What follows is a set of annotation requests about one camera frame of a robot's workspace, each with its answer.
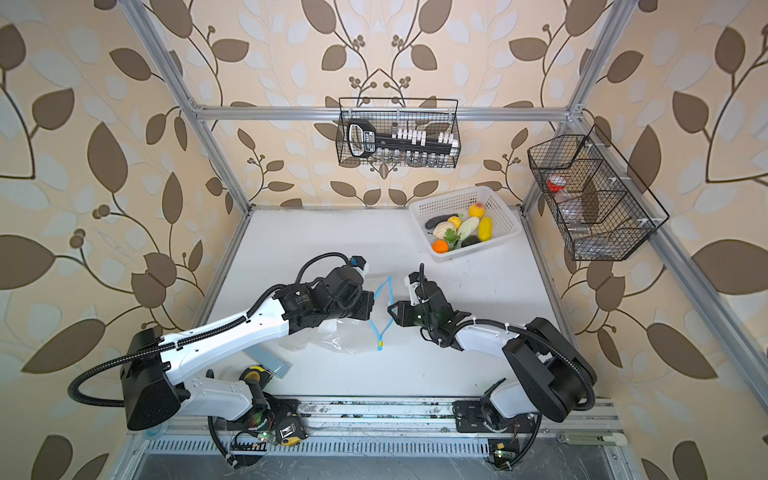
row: wire mesh basket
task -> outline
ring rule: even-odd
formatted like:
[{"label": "wire mesh basket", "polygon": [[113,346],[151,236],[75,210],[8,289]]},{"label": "wire mesh basket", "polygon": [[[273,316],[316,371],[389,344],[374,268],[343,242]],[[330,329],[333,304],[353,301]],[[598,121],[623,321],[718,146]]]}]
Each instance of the wire mesh basket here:
[{"label": "wire mesh basket", "polygon": [[[621,152],[615,150],[627,172],[617,173],[606,161],[602,152],[609,142],[598,133],[593,127],[587,135],[560,135],[535,145],[528,149],[529,164],[574,260],[626,260],[669,213]],[[644,207],[630,192],[632,185],[658,210]]]},{"label": "wire mesh basket", "polygon": [[457,108],[445,98],[340,98],[339,165],[455,168],[462,149]]}]

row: gray floor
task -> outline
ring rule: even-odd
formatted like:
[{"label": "gray floor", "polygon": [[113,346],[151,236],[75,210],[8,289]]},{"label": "gray floor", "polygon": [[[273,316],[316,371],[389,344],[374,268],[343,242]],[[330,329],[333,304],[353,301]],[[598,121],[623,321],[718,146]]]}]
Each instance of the gray floor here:
[{"label": "gray floor", "polygon": [[512,473],[497,472],[484,460],[434,457],[296,457],[268,455],[233,470],[220,456],[146,455],[134,480],[612,480],[600,447],[565,445],[538,439]]}]

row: beige vegetable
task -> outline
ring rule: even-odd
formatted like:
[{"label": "beige vegetable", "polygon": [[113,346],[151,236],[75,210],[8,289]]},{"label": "beige vegetable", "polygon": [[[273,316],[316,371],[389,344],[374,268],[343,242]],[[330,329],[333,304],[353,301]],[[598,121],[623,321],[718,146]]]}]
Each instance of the beige vegetable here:
[{"label": "beige vegetable", "polygon": [[477,217],[470,217],[467,220],[464,220],[464,223],[458,228],[458,238],[461,240],[464,240],[466,237],[469,237],[472,235],[472,233],[477,230],[478,225],[480,224],[480,219]]},{"label": "beige vegetable", "polygon": [[441,222],[437,224],[437,227],[432,231],[432,235],[438,240],[445,239],[445,232],[448,230],[456,230],[456,226],[451,222]]}]

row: toy fruit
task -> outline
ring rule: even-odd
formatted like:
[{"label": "toy fruit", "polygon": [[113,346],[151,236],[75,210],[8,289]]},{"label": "toy fruit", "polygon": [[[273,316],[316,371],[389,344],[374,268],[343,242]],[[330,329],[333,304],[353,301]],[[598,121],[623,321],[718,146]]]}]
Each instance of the toy fruit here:
[{"label": "toy fruit", "polygon": [[437,240],[432,244],[432,249],[436,253],[446,253],[448,252],[448,242],[445,240]]},{"label": "toy fruit", "polygon": [[433,217],[424,223],[424,228],[427,230],[431,230],[435,227],[437,227],[438,223],[445,222],[447,219],[451,217],[455,217],[456,214],[449,214],[449,215],[440,215],[439,217]]},{"label": "toy fruit", "polygon": [[474,245],[475,243],[480,243],[480,239],[477,235],[470,235],[469,237],[466,237],[464,241],[462,242],[462,247],[469,247],[470,245]]},{"label": "toy fruit", "polygon": [[491,239],[493,234],[493,220],[490,217],[486,217],[480,220],[478,225],[478,238],[481,242],[487,242]]},{"label": "toy fruit", "polygon": [[469,208],[470,217],[482,218],[483,215],[485,215],[485,205],[481,204],[480,202],[472,204],[472,206]]},{"label": "toy fruit", "polygon": [[445,232],[448,230],[455,230],[456,227],[454,227],[453,223],[451,222],[442,222],[438,223],[437,227],[435,227],[435,230],[432,232],[432,235],[437,240],[443,240],[445,239]]},{"label": "toy fruit", "polygon": [[462,223],[462,225],[458,228],[456,233],[458,233],[458,237],[461,240],[464,240],[466,237],[469,237],[472,235],[475,230],[477,230],[478,225],[480,224],[480,219],[477,217],[470,217],[467,220]]},{"label": "toy fruit", "polygon": [[448,219],[448,221],[453,223],[456,228],[459,228],[462,225],[462,219],[458,217],[451,217]]}]

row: black mounting plate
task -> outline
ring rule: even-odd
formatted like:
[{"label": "black mounting plate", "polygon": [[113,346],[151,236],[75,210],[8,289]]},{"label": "black mounting plate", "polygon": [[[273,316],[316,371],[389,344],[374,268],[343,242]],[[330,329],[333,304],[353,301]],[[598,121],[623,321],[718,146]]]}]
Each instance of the black mounting plate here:
[{"label": "black mounting plate", "polygon": [[[514,433],[514,423],[506,430],[493,432],[485,426],[485,421],[480,415],[479,400],[456,400],[453,402],[453,415],[456,419],[456,431],[459,433]],[[536,425],[535,419],[530,420],[528,415],[522,413],[514,417],[518,423],[518,433],[533,433]]]}]

